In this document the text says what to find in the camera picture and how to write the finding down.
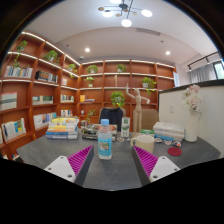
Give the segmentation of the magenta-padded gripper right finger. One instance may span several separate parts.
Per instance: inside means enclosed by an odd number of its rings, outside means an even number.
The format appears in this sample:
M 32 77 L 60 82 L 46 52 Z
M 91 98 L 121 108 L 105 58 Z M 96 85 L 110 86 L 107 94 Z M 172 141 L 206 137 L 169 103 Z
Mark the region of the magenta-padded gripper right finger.
M 140 182 L 143 186 L 180 170 L 166 156 L 156 157 L 152 153 L 137 146 L 132 148 L 132 156 Z

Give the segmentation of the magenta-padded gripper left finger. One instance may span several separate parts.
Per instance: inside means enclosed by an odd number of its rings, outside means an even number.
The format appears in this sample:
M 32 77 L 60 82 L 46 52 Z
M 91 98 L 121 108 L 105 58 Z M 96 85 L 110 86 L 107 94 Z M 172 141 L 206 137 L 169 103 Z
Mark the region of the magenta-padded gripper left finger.
M 94 146 L 91 145 L 68 157 L 59 156 L 45 168 L 45 171 L 82 186 L 93 156 Z

